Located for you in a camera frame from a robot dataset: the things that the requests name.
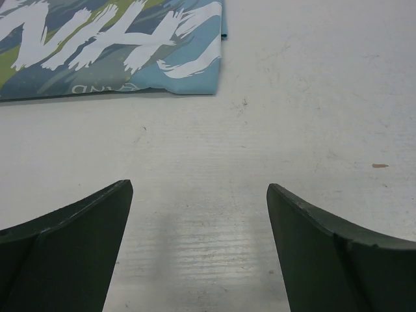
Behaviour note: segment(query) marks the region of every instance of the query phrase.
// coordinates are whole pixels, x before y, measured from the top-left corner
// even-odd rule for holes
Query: black plastic part
[[[0,231],[0,311],[101,312],[132,197],[119,181]]]
[[[292,312],[416,311],[416,242],[357,226],[276,184],[267,203]]]

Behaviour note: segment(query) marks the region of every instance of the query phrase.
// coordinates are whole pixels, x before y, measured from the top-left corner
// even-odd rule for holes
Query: fabric
[[[214,94],[224,0],[5,0],[0,100],[163,88]]]

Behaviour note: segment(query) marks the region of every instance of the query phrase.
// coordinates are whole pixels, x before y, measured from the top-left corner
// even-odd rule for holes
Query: paint chip
[[[388,164],[372,164],[373,168],[385,168],[388,167]]]

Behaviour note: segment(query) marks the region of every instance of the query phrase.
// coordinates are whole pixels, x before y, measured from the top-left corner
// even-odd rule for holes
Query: white tabletop
[[[269,183],[416,240],[415,12],[228,0],[216,96],[0,103],[0,228],[131,179],[105,312],[288,311]]]

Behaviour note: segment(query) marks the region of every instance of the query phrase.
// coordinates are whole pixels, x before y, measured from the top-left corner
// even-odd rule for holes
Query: white wooden surface
[[[288,311],[269,183],[416,240],[415,12],[228,0],[217,96],[2,103],[0,228],[129,178],[105,312]]]

